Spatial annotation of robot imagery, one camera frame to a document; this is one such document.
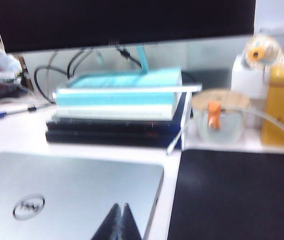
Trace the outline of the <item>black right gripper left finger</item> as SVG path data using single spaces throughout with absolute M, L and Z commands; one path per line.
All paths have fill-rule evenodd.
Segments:
M 121 209 L 116 203 L 111 207 L 91 240 L 117 240 L 119 238 L 120 224 Z

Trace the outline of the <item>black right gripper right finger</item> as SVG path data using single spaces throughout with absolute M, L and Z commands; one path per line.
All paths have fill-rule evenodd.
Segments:
M 124 211 L 122 215 L 121 225 L 121 239 L 122 240 L 141 240 L 141 235 L 137 228 L 130 206 L 124 204 Z

